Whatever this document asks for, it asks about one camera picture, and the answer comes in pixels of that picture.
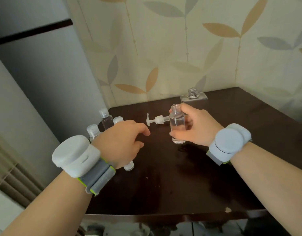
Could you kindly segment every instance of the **dark wooden table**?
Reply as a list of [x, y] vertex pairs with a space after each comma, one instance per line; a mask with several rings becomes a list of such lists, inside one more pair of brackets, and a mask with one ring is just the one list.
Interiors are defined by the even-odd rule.
[[[302, 125], [236, 87], [206, 93], [206, 109], [223, 126], [238, 123], [253, 142], [302, 169]], [[110, 109], [114, 117], [146, 123], [168, 116], [169, 98]], [[178, 223], [253, 218], [267, 214], [263, 205], [231, 165], [217, 166], [205, 155], [207, 147], [177, 145], [170, 125], [151, 123], [149, 137], [134, 160], [135, 167], [117, 170], [115, 177], [93, 197], [86, 219], [112, 222]], [[226, 213], [229, 207], [232, 212]]]

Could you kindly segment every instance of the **light blue wrist device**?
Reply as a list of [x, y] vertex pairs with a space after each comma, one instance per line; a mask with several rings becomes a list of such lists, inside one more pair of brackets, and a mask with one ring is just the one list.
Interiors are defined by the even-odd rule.
[[97, 195], [116, 174], [115, 169], [100, 155], [101, 152], [85, 136], [77, 135], [61, 143], [51, 158], [57, 167], [77, 178], [88, 194]]
[[251, 140], [251, 133], [244, 127], [232, 123], [220, 130], [209, 146], [207, 155], [218, 165], [228, 162]]

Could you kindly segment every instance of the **hand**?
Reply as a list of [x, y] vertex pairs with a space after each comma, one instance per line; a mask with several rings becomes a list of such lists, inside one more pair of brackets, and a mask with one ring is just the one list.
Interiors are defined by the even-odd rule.
[[174, 130], [170, 132], [170, 135], [178, 140], [209, 146], [217, 132], [223, 127], [206, 110], [198, 110], [185, 103], [181, 103], [180, 107], [187, 114], [185, 116], [186, 130]]
[[118, 169], [132, 161], [144, 146], [142, 142], [135, 142], [139, 133], [150, 135], [148, 127], [143, 123], [134, 120], [118, 122], [95, 138], [92, 145], [101, 151], [103, 159]]

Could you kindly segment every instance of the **pump nozzle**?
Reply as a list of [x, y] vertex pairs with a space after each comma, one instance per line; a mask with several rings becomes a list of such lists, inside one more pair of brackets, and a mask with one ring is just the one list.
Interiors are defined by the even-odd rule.
[[156, 116], [155, 119], [149, 119], [149, 113], [147, 113], [147, 125], [150, 126], [150, 123], [155, 122], [156, 124], [163, 124], [170, 120], [170, 117], [163, 117], [163, 115]]

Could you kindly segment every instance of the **leaf pattern wallpaper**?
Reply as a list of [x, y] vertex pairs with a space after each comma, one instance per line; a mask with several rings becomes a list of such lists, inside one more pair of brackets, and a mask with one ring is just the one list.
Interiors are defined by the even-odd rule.
[[302, 121], [302, 0], [67, 0], [108, 107], [239, 86]]

